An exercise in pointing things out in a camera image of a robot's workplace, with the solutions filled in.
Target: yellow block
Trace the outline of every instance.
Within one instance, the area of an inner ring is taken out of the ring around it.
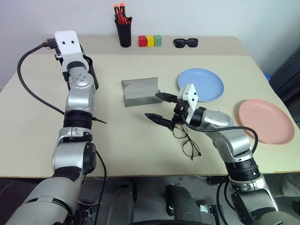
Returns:
[[[147,47],[153,47],[154,46],[154,36],[148,35],[147,38]]]

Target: white wall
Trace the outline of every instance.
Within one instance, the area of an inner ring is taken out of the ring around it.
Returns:
[[[115,34],[115,0],[2,0],[0,87],[57,30]],[[126,0],[132,34],[236,36],[270,74],[300,45],[300,0]]]

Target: glasses lens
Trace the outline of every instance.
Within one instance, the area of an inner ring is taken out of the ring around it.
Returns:
[[[187,129],[182,126],[182,125],[176,125],[174,127],[174,130],[173,130],[173,135],[176,137],[176,138],[179,138],[179,139],[182,139],[182,138],[185,138],[187,136]]]
[[[196,39],[189,39],[187,41],[187,45],[192,47],[192,48],[195,48],[198,46],[198,41]]]
[[[184,154],[186,154],[189,157],[195,157],[200,155],[198,145],[192,140],[187,140],[186,142],[184,142],[182,145],[182,150]]]
[[[175,47],[176,48],[183,48],[185,45],[185,40],[176,40],[175,41]]]

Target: eyeglasses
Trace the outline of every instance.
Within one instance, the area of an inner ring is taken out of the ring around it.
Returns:
[[[182,143],[181,149],[183,153],[193,160],[196,156],[201,156],[198,145],[188,136],[188,130],[181,124],[177,124],[173,130],[174,137],[183,139],[187,137],[187,140]]]
[[[198,39],[189,38],[188,40],[186,40],[183,38],[178,38],[178,39],[174,39],[173,43],[175,44],[176,48],[183,48],[186,44],[191,48],[195,48],[198,46]]]

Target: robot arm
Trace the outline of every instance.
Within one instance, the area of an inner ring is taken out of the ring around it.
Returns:
[[[96,167],[96,146],[91,142],[94,77],[74,31],[56,32],[55,42],[69,94],[52,157],[54,174],[36,186],[7,225],[62,224],[74,215],[81,185]]]
[[[294,218],[278,212],[276,202],[254,161],[248,136],[241,127],[235,127],[228,114],[202,107],[196,109],[198,96],[193,84],[181,88],[178,97],[166,93],[158,93],[156,96],[164,101],[176,103],[175,114],[170,121],[159,115],[146,113],[149,119],[170,130],[173,130],[177,123],[185,124],[204,132],[212,140],[225,163],[229,182],[235,190],[231,197],[242,223],[260,224],[260,220],[263,219],[265,225],[281,224],[280,221],[290,224]]]

